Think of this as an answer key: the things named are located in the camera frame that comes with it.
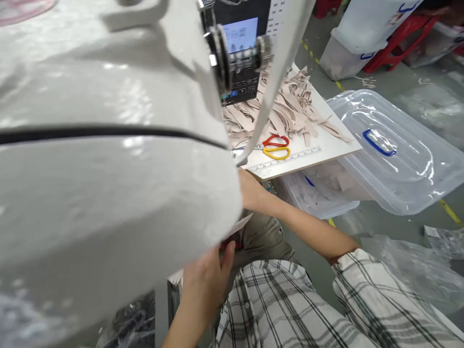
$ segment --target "plastic container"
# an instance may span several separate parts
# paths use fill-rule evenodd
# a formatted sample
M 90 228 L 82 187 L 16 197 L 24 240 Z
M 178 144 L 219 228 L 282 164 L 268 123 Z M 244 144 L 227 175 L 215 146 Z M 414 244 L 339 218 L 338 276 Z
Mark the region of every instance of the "plastic container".
M 333 81 L 356 76 L 378 51 L 387 46 L 385 40 L 371 46 L 356 46 L 338 28 L 332 29 L 331 35 L 320 58 L 320 66 Z
M 464 153 L 379 94 L 327 103 L 363 146 L 339 162 L 386 211 L 417 214 L 464 183 Z
M 405 59 L 411 68 L 433 64 L 464 43 L 464 27 L 436 22 L 426 38 Z
M 375 45 L 387 40 L 421 2 L 351 0 L 338 29 L 357 45 Z
M 359 205 L 359 201 L 346 200 L 305 170 L 274 179 L 273 184 L 281 199 L 322 220 L 342 215 Z

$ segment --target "red plastic stool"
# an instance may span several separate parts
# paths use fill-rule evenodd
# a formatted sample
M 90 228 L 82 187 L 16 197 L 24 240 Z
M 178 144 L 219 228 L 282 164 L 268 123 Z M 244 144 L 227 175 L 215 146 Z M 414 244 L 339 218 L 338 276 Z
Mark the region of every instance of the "red plastic stool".
M 333 14 L 337 14 L 338 8 L 342 4 L 343 0 L 318 0 L 316 2 L 316 18 L 323 18 L 329 11 L 333 11 Z
M 389 71 L 393 71 L 396 66 L 425 38 L 439 18 L 440 16 L 410 15 L 390 37 L 387 47 L 379 51 L 374 58 L 367 63 L 363 70 L 366 73 L 373 73 L 378 67 L 389 64 L 391 65 Z M 399 46 L 400 42 L 409 34 L 420 29 L 423 29 L 421 36 L 406 51 L 403 51 Z
M 459 46 L 454 50 L 454 53 L 460 56 L 464 56 L 464 45 Z

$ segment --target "pile of fabric strips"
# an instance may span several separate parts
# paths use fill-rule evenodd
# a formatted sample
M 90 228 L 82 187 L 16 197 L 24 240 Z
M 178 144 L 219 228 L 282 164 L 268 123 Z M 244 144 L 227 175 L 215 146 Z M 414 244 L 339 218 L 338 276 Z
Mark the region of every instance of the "pile of fabric strips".
M 270 68 L 261 73 L 258 94 L 255 99 L 222 108 L 224 123 L 229 131 L 233 148 L 244 146 L 253 135 L 261 107 L 261 99 L 266 93 L 269 71 Z M 302 134 L 305 145 L 310 147 L 311 138 L 317 138 L 321 129 L 345 142 L 350 141 L 336 126 L 330 123 L 330 117 L 333 115 L 322 116 L 311 104 L 312 88 L 307 67 L 304 67 L 294 78 L 284 79 L 267 125 L 259 139 L 260 143 L 272 134 L 286 135 L 290 139 L 297 134 Z

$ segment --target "digital display screen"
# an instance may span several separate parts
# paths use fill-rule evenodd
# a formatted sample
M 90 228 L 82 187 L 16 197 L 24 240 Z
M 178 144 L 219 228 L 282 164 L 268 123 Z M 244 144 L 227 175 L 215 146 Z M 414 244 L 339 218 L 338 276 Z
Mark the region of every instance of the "digital display screen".
M 253 48 L 256 43 L 258 18 L 223 25 L 229 53 Z

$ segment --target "red scissors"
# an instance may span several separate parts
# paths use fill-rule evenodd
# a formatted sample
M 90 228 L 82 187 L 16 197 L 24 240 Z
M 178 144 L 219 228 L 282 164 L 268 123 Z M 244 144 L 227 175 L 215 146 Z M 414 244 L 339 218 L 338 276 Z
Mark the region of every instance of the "red scissors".
M 282 144 L 282 143 L 271 143 L 271 140 L 274 139 L 274 138 L 282 139 L 285 143 L 284 144 Z M 287 147 L 288 144 L 290 144 L 290 141 L 286 136 L 279 136 L 277 134 L 273 134 L 273 135 L 271 135 L 269 137 L 269 139 L 264 141 L 261 145 L 256 145 L 255 149 L 262 150 L 265 155 L 269 156 L 270 158 L 272 158 L 274 160 L 285 160 L 286 158 L 288 158 L 290 156 L 290 149 Z M 271 146 L 276 146 L 276 148 L 266 148 L 266 146 L 270 146 L 270 145 Z M 283 156 L 283 157 L 276 157 L 273 154 L 271 154 L 271 152 L 280 151 L 280 150 L 286 150 L 287 154 L 285 156 Z

